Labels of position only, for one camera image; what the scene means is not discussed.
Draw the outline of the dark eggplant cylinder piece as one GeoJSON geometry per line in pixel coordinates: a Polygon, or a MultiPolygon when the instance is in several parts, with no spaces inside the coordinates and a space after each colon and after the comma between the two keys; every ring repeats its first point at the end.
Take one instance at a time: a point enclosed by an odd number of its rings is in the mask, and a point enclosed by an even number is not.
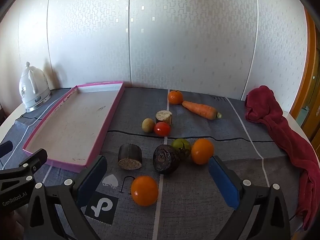
{"type": "Polygon", "coordinates": [[[118,165],[124,170],[137,170],[142,167],[142,150],[135,144],[123,144],[119,148],[118,165]]]}

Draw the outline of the small orange fruit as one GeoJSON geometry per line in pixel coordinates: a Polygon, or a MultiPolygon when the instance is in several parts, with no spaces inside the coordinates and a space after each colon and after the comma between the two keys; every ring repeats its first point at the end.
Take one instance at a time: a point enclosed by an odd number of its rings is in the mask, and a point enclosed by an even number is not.
{"type": "Polygon", "coordinates": [[[158,199],[158,185],[150,176],[138,176],[131,184],[133,201],[140,206],[151,206],[158,199]]]}

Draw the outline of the large orange fruit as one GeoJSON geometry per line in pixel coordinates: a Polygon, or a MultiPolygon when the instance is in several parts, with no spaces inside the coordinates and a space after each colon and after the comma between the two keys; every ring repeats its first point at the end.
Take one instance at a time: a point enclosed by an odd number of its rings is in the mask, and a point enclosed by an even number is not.
{"type": "Polygon", "coordinates": [[[198,139],[191,148],[191,158],[197,165],[207,164],[214,155],[214,145],[208,139],[198,139]]]}

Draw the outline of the dark purple beet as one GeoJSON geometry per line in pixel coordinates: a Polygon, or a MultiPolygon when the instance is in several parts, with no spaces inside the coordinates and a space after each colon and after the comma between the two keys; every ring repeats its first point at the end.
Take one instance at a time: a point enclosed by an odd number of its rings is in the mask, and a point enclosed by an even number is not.
{"type": "Polygon", "coordinates": [[[188,153],[182,148],[177,150],[171,145],[159,145],[153,153],[153,167],[158,173],[168,177],[187,158],[188,153]]]}

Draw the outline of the yellow brown kiwi fruit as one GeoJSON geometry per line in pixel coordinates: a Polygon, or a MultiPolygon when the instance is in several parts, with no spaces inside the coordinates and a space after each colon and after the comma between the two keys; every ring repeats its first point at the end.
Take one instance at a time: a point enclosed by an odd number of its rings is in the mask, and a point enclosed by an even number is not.
{"type": "Polygon", "coordinates": [[[142,122],[142,130],[145,133],[151,133],[154,129],[155,122],[151,118],[146,118],[142,122]]]}

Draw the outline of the red tomato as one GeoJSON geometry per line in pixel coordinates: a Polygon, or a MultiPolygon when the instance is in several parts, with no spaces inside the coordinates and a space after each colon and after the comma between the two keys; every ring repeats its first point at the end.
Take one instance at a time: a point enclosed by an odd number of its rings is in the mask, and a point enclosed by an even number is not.
{"type": "Polygon", "coordinates": [[[171,132],[171,127],[165,122],[158,122],[154,126],[154,132],[160,137],[167,137],[171,132]]]}

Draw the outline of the pale cut eggplant piece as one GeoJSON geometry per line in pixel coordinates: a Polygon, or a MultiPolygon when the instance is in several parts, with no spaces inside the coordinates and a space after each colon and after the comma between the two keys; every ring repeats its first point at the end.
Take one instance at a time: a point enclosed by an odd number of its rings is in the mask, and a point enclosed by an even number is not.
{"type": "Polygon", "coordinates": [[[166,124],[168,124],[169,126],[172,125],[172,113],[171,111],[167,111],[167,110],[161,110],[158,111],[155,115],[156,117],[156,122],[164,122],[166,124]]]}

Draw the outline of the orange carrot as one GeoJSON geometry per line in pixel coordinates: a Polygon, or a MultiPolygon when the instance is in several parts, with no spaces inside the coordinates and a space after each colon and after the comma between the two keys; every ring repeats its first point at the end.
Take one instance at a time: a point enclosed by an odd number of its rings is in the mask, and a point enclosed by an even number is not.
{"type": "Polygon", "coordinates": [[[222,114],[218,112],[214,107],[190,101],[183,101],[182,106],[194,114],[204,117],[208,120],[221,119],[222,114]]]}

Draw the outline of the orange with stem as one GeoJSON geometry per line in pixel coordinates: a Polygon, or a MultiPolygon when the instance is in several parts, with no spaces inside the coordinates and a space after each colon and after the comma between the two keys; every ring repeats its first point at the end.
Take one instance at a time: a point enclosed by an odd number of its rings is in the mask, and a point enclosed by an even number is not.
{"type": "Polygon", "coordinates": [[[168,94],[168,101],[171,105],[181,105],[183,103],[183,94],[179,90],[172,90],[168,94]]]}

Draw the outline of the pink rimmed white tray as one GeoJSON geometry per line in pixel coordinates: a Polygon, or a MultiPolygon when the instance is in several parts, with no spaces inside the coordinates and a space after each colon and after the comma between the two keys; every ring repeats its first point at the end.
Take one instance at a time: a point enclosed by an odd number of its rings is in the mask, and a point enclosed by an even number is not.
{"type": "Polygon", "coordinates": [[[79,173],[100,154],[124,92],[122,81],[77,85],[41,118],[22,149],[47,152],[47,164],[79,173]]]}

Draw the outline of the white electric kettle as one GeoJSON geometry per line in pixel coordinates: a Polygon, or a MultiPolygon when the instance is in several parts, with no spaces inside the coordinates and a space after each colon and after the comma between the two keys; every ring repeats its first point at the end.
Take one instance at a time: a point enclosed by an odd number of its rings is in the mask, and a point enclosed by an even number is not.
{"type": "Polygon", "coordinates": [[[19,93],[27,113],[40,108],[51,97],[44,72],[26,62],[19,81],[19,93]]]}

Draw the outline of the grey patterned tablecloth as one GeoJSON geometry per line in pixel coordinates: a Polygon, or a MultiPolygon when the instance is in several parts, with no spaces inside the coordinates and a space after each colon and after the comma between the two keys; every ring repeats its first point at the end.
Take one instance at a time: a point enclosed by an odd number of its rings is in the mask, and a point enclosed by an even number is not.
{"type": "MultiPolygon", "coordinates": [[[[298,200],[298,170],[269,137],[262,124],[245,119],[243,101],[219,96],[186,92],[184,98],[215,107],[222,118],[209,121],[181,106],[170,106],[173,114],[170,138],[194,142],[200,137],[210,140],[215,153],[226,166],[254,185],[278,183],[283,190],[291,220],[291,230],[300,228],[295,216],[298,200]]],[[[81,211],[100,239],[214,239],[230,217],[227,206],[211,178],[208,167],[186,161],[168,178],[164,178],[161,205],[140,207],[130,196],[135,176],[148,175],[157,182],[159,174],[152,166],[155,148],[163,138],[147,135],[141,124],[145,118],[167,107],[163,89],[127,88],[121,97],[102,146],[107,172],[97,187],[93,202],[108,197],[109,211],[95,218],[92,210],[81,211]],[[124,170],[118,165],[119,148],[135,144],[142,150],[142,167],[124,170]]]]}

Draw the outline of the dark red towel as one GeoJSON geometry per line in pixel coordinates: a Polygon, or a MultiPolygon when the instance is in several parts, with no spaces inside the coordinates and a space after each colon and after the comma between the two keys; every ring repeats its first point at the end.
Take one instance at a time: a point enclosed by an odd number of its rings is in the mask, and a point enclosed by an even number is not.
{"type": "Polygon", "coordinates": [[[276,145],[288,154],[293,166],[301,170],[296,215],[307,230],[319,209],[319,163],[312,146],[291,129],[273,91],[267,86],[251,90],[245,107],[246,119],[264,124],[276,145]]]}

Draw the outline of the wooden door frame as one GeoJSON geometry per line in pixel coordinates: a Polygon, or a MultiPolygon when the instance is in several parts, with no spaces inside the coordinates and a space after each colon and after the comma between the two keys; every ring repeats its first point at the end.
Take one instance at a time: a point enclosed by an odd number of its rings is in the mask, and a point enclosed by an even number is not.
{"type": "Polygon", "coordinates": [[[317,49],[317,27],[311,14],[305,9],[307,26],[307,50],[302,80],[291,107],[290,114],[297,120],[305,107],[309,108],[300,126],[309,140],[312,140],[319,129],[319,50],[317,49]]]}

